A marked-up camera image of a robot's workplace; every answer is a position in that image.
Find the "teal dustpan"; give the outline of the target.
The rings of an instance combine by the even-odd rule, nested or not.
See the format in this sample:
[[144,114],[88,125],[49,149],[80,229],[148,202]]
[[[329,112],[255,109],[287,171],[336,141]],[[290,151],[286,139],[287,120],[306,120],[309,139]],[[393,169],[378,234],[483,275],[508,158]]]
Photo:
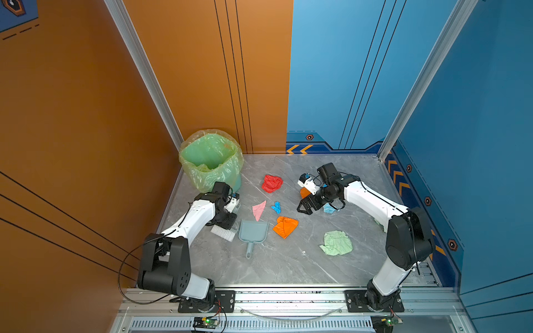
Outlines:
[[245,258],[251,259],[255,244],[261,244],[267,238],[269,224],[265,221],[242,220],[239,229],[239,239],[247,244]]

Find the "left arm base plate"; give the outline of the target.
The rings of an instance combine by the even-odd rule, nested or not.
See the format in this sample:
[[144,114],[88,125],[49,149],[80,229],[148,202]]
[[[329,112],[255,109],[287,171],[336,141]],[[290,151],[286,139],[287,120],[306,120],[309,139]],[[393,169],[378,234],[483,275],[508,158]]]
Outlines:
[[233,313],[236,304],[236,291],[231,289],[215,291],[210,299],[198,300],[188,298],[181,301],[178,312],[181,314],[215,313],[222,307],[227,314]]

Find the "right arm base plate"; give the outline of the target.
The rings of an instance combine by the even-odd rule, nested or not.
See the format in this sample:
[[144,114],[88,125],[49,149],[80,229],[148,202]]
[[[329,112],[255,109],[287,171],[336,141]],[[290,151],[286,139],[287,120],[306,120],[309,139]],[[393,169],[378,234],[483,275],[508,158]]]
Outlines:
[[350,313],[389,311],[402,313],[405,308],[400,292],[401,290],[396,290],[391,295],[383,296],[374,290],[346,290],[344,296]]

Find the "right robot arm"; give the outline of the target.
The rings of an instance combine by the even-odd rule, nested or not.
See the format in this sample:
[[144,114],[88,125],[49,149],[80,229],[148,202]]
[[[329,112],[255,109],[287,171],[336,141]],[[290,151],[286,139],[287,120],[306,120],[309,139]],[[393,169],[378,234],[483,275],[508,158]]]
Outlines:
[[298,179],[298,185],[310,193],[301,199],[297,211],[311,215],[327,203],[339,200],[352,203],[371,215],[387,234],[385,252],[387,258],[379,272],[366,287],[366,306],[381,312],[394,307],[401,292],[400,286],[412,272],[435,250],[435,242],[426,213],[419,208],[407,208],[389,200],[357,176],[336,173],[315,183],[307,173]]

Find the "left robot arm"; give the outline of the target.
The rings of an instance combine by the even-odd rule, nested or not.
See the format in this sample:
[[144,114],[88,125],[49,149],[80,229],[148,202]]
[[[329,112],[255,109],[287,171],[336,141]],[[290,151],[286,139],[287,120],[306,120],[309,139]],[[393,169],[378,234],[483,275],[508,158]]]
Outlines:
[[210,227],[213,234],[226,241],[233,241],[239,204],[239,195],[222,182],[216,182],[212,191],[196,196],[176,223],[145,239],[138,287],[175,295],[202,312],[210,311],[215,306],[215,283],[192,273],[190,245],[204,227]]

